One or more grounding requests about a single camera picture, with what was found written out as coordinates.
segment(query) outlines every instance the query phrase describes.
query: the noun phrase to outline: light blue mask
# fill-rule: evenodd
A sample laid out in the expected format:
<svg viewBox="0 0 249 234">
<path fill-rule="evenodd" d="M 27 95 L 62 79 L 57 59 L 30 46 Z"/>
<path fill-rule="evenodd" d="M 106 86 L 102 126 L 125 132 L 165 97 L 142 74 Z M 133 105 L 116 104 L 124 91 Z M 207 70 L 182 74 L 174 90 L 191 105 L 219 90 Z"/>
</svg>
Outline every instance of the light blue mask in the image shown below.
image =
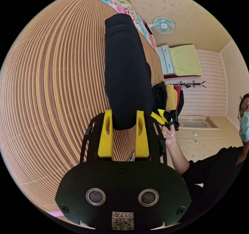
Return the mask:
<svg viewBox="0 0 249 234">
<path fill-rule="evenodd" d="M 249 141 L 249 111 L 244 112 L 240 121 L 239 136 L 243 142 Z"/>
</svg>

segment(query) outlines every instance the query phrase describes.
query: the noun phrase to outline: wall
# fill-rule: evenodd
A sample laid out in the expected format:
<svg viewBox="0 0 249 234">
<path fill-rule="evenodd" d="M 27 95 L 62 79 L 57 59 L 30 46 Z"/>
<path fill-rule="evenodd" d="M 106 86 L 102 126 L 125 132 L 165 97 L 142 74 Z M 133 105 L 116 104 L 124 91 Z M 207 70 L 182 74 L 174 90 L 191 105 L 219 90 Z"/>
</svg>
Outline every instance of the wall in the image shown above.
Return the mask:
<svg viewBox="0 0 249 234">
<path fill-rule="evenodd" d="M 177 24 L 171 34 L 153 31 L 157 46 L 194 44 L 197 49 L 219 52 L 231 36 L 207 10 L 193 0 L 131 0 L 134 8 L 148 24 L 159 15 Z"/>
<path fill-rule="evenodd" d="M 214 129 L 179 129 L 176 132 L 176 137 L 181 150 L 187 160 L 203 160 L 209 156 L 216 154 L 223 147 L 242 146 L 238 130 L 224 116 L 211 116 L 213 123 L 220 128 Z M 167 154 L 168 165 L 173 167 L 170 155 Z"/>
<path fill-rule="evenodd" d="M 244 58 L 234 40 L 231 40 L 221 51 L 227 77 L 227 118 L 239 129 L 237 119 L 239 96 L 249 93 L 249 72 Z"/>
<path fill-rule="evenodd" d="M 204 88 L 186 88 L 183 86 L 184 106 L 181 115 L 215 115 L 224 116 L 226 111 L 226 78 L 219 53 L 197 50 L 202 66 L 203 76 L 188 77 L 187 79 L 165 79 L 167 83 L 205 82 Z"/>
</svg>

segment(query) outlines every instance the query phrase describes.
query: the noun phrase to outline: colorful bedsheet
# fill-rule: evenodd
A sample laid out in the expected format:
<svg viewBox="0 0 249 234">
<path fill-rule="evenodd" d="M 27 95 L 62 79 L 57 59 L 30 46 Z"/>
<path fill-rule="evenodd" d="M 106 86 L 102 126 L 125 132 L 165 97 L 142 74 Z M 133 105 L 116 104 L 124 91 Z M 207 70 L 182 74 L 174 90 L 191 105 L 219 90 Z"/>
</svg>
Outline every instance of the colorful bedsheet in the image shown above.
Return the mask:
<svg viewBox="0 0 249 234">
<path fill-rule="evenodd" d="M 142 33 L 142 35 L 146 38 L 146 40 L 150 43 L 153 49 L 156 51 L 156 43 L 152 35 L 150 35 L 149 31 L 145 27 L 145 21 L 141 17 L 141 15 L 135 10 L 130 0 L 100 0 L 113 9 L 115 9 L 119 13 L 125 13 L 131 16 L 132 21 L 136 28 Z"/>
</svg>

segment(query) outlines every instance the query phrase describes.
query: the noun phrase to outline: woven bamboo mat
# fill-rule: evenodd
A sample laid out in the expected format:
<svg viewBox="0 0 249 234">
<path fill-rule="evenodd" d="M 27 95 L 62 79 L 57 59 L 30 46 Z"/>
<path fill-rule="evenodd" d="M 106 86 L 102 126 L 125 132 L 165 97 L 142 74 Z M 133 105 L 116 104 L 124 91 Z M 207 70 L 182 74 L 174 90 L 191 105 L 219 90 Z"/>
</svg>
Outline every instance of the woven bamboo mat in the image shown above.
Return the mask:
<svg viewBox="0 0 249 234">
<path fill-rule="evenodd" d="M 105 19 L 117 12 L 99 0 L 57 0 L 23 29 L 0 74 L 0 148 L 16 184 L 45 211 L 77 165 L 84 132 L 109 109 L 104 93 Z M 161 63 L 140 34 L 152 85 Z M 126 160 L 135 129 L 114 133 L 115 160 Z"/>
</svg>

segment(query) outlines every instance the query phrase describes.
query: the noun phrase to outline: screw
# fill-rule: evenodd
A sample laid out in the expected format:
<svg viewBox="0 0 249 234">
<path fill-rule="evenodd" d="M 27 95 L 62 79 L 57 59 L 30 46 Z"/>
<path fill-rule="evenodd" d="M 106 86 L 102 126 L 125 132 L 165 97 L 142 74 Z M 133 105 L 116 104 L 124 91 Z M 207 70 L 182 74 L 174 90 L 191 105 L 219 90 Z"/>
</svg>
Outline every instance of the screw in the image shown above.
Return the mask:
<svg viewBox="0 0 249 234">
<path fill-rule="evenodd" d="M 177 211 L 176 211 L 176 214 L 177 215 L 181 215 L 185 212 L 185 207 L 180 207 Z"/>
<path fill-rule="evenodd" d="M 118 171 L 119 171 L 120 173 L 124 173 L 124 172 L 126 171 L 126 167 L 125 167 L 125 166 L 119 166 L 119 167 L 118 167 Z"/>
<path fill-rule="evenodd" d="M 65 213 L 69 212 L 69 209 L 65 205 L 62 205 L 61 208 L 62 208 L 63 212 L 65 212 Z"/>
</svg>

